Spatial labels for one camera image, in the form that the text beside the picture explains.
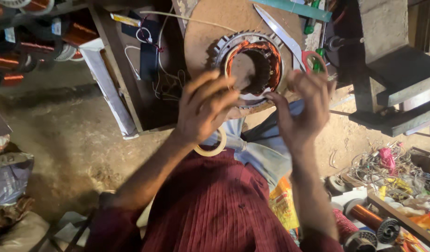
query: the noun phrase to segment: blue jeans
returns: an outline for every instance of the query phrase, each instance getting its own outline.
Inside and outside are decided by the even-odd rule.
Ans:
[[[289,103],[291,115],[296,116],[304,109],[304,100]],[[243,133],[241,127],[245,118],[229,120],[222,127],[228,137],[226,147],[235,150],[234,158],[244,165],[252,166],[268,181],[270,192],[277,182],[292,168],[291,155],[277,126],[277,111],[273,112],[263,123]],[[218,131],[215,131],[202,144],[214,145],[218,142]]]

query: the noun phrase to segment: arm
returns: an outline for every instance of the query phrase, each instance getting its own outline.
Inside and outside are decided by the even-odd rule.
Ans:
[[[281,95],[266,96],[277,107],[279,132],[292,156],[290,180],[299,222],[305,234],[317,231],[338,240],[335,217],[313,158],[314,140],[329,119],[329,101],[335,83],[327,82],[326,75],[311,73],[292,72],[289,78],[293,89],[305,101],[298,117],[291,117],[288,101]]]
[[[185,85],[176,129],[118,189],[109,207],[143,210],[177,164],[224,122],[240,94],[232,90],[234,83],[235,79],[211,71]]]

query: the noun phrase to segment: masking tape roll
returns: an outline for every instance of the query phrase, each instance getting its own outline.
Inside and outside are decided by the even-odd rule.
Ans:
[[[226,147],[226,140],[228,139],[228,137],[226,136],[226,132],[222,127],[218,128],[217,131],[221,134],[221,142],[219,143],[218,147],[213,151],[205,151],[201,149],[201,147],[198,145],[194,149],[196,153],[198,153],[203,157],[213,157],[215,155],[218,155],[220,152],[224,150],[224,147]]]

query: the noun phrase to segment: maroon shirt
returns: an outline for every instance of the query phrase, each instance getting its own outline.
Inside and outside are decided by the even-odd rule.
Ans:
[[[215,157],[189,154],[156,195],[144,239],[140,211],[106,209],[91,226],[86,251],[292,251],[340,252],[322,234],[298,248],[268,207],[267,181],[228,149]]]

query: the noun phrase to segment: screwdriver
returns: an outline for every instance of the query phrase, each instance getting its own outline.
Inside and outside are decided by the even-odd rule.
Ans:
[[[319,8],[319,3],[321,2],[321,0],[314,0],[312,3],[311,3],[311,6],[313,7],[313,8]],[[305,35],[308,35],[308,34],[312,34],[313,33],[313,31],[314,31],[314,25],[316,24],[316,19],[314,19],[314,18],[309,18],[308,20],[307,20],[307,23],[306,23],[306,25],[305,25],[305,29],[304,29],[304,34]]]
[[[324,55],[325,55],[325,52],[326,52],[326,50],[324,49],[324,40],[325,40],[325,37],[326,37],[326,26],[327,26],[327,23],[324,22],[323,23],[323,36],[321,37],[321,41],[319,42],[319,48],[315,50],[315,52],[317,54],[319,54],[322,59],[324,59]],[[316,72],[316,73],[324,72],[325,70],[323,71],[323,69],[321,69],[322,68],[321,65],[322,64],[321,64],[321,62],[319,62],[319,60],[315,60],[314,63],[313,63],[313,71]]]

